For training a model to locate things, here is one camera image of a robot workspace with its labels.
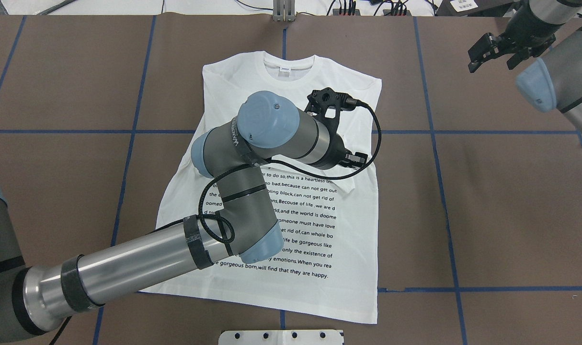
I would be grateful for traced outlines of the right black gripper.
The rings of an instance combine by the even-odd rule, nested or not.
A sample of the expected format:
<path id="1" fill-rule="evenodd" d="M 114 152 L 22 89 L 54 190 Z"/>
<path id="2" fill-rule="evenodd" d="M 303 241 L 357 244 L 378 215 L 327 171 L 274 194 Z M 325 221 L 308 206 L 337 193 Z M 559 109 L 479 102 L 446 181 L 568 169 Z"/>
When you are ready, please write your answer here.
<path id="1" fill-rule="evenodd" d="M 553 42 L 553 24 L 511 20 L 503 34 L 484 34 L 468 49 L 468 70 L 474 73 L 496 54 L 514 53 L 507 60 L 508 70 L 513 70 L 530 57 L 539 57 Z"/>

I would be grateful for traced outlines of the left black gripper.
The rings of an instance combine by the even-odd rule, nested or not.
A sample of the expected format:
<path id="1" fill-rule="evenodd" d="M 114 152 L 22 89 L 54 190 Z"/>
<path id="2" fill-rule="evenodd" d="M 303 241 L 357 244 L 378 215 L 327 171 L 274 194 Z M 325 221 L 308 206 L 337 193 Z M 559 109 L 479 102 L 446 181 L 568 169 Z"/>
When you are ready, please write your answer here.
<path id="1" fill-rule="evenodd" d="M 359 170 L 366 166 L 368 155 L 361 152 L 352 153 L 345 148 L 341 136 L 330 132 L 330 140 L 326 153 L 323 156 L 323 169 L 330 170 L 336 165 Z"/>

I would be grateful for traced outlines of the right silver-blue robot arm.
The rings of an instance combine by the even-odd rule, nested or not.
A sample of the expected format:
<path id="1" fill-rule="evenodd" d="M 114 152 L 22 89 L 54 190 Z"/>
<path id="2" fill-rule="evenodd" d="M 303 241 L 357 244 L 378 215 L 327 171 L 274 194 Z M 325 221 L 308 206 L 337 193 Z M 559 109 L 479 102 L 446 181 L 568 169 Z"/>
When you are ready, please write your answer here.
<path id="1" fill-rule="evenodd" d="M 485 33 L 468 50 L 469 71 L 503 55 L 509 69 L 535 57 L 516 77 L 519 92 L 541 112 L 558 109 L 582 133 L 582 27 L 553 46 L 580 7 L 582 0 L 524 0 L 501 35 Z"/>

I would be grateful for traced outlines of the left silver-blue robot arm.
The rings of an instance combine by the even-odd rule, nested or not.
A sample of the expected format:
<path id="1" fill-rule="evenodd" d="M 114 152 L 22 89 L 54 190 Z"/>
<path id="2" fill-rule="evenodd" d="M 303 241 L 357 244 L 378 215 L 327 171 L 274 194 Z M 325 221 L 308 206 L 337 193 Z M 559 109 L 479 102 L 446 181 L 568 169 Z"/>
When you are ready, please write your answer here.
<path id="1" fill-rule="evenodd" d="M 238 256 L 255 264 L 280 253 L 284 238 L 262 167 L 292 163 L 328 170 L 352 169 L 354 177 L 374 161 L 345 147 L 340 115 L 366 102 L 331 88 L 314 90 L 304 110 L 274 92 L 247 98 L 229 122 L 190 145 L 189 164 L 207 179 L 193 210 L 181 210 L 139 238 L 51 268 L 28 266 L 0 188 L 0 343 L 63 332 L 70 318 L 102 308 L 129 293 Z"/>

